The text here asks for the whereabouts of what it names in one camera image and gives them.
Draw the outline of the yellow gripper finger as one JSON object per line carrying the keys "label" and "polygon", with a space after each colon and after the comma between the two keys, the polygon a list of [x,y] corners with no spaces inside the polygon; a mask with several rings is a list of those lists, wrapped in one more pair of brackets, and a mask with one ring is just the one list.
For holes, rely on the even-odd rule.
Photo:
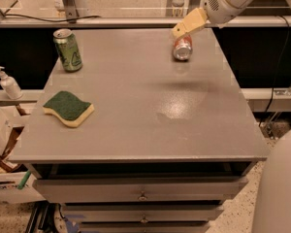
{"label": "yellow gripper finger", "polygon": [[182,39],[187,35],[186,27],[183,22],[179,22],[173,29],[172,34],[175,40]]}

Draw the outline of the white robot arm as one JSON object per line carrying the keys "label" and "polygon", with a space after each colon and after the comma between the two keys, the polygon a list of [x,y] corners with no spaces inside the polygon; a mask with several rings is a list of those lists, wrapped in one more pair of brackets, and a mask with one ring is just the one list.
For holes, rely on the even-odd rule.
{"label": "white robot arm", "polygon": [[[204,0],[173,29],[175,40],[222,25],[238,16],[253,0]],[[286,0],[291,9],[291,0]],[[261,176],[251,233],[291,233],[291,130],[271,150]]]}

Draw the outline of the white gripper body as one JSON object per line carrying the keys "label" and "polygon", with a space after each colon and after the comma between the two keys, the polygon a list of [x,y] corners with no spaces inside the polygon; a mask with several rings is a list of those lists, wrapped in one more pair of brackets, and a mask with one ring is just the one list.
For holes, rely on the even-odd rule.
{"label": "white gripper body", "polygon": [[208,20],[208,16],[203,8],[192,10],[182,21],[186,32],[202,30]]}

